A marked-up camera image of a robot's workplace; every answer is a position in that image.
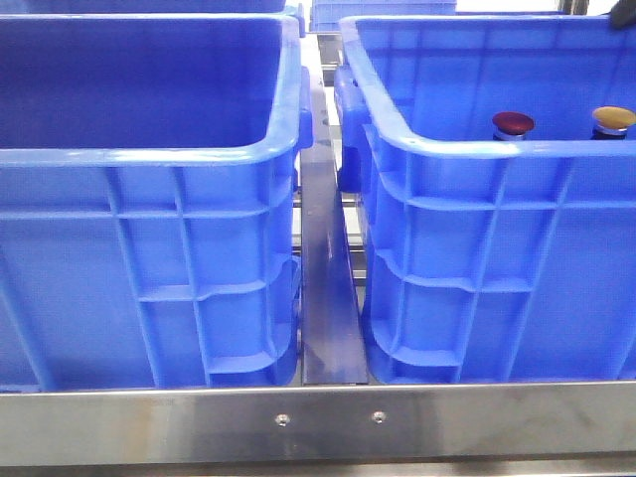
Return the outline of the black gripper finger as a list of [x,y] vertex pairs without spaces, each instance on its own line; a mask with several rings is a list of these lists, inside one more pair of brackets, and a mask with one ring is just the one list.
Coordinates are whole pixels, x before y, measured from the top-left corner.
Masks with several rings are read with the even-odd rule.
[[609,22],[613,29],[625,29],[635,25],[636,0],[618,0],[609,12]]

